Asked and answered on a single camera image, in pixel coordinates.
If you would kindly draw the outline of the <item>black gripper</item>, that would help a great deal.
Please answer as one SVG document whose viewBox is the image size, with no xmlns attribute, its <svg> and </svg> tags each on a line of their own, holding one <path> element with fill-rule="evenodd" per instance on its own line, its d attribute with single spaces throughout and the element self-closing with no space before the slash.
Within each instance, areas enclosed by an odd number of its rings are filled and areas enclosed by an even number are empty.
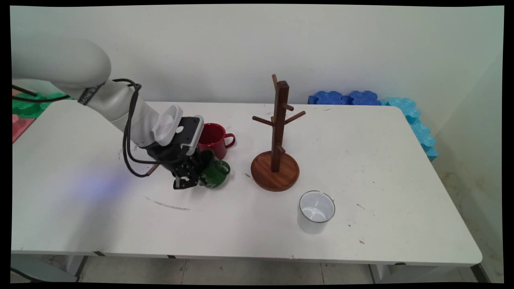
<svg viewBox="0 0 514 289">
<path fill-rule="evenodd" d="M 147 154 L 154 161 L 172 172 L 175 180 L 173 189 L 187 189 L 198 185 L 206 186 L 204 171 L 208 164 L 200 159 L 200 149 L 196 147 L 191 155 L 187 155 L 188 146 L 179 144 L 160 146 L 154 142 L 145 147 Z"/>
</svg>

